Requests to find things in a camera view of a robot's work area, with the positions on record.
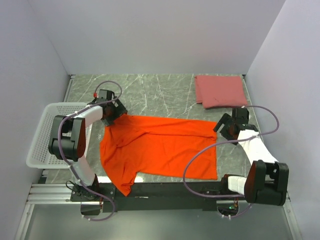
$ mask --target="plastic basket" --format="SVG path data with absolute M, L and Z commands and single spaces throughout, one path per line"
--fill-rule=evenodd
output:
M 29 153 L 26 158 L 26 164 L 30 168 L 37 169 L 66 169 L 67 164 L 51 155 L 48 150 L 51 127 L 56 115 L 69 115 L 75 111 L 83 109 L 85 102 L 58 102 L 47 105 L 42 113 L 40 122 L 35 131 Z M 90 140 L 92 125 L 85 130 L 86 148 L 85 156 Z

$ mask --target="folded red cloth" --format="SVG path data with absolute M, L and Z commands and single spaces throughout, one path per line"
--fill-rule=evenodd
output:
M 240 76 L 197 75 L 194 80 L 196 103 L 205 109 L 248 104 Z

